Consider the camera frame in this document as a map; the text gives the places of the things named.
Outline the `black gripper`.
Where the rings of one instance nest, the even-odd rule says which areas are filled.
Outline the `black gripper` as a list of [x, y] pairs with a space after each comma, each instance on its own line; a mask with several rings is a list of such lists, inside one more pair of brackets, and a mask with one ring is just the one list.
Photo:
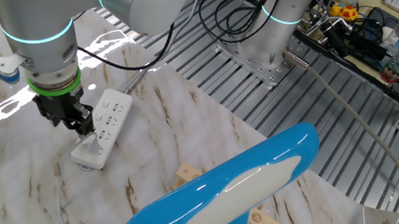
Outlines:
[[84, 95], [82, 87], [77, 87], [70, 93], [56, 97], [45, 97], [37, 94], [33, 101], [39, 113], [47, 118], [54, 127], [63, 123], [65, 127], [73, 127], [82, 136], [88, 136], [95, 131], [90, 105], [81, 103]]

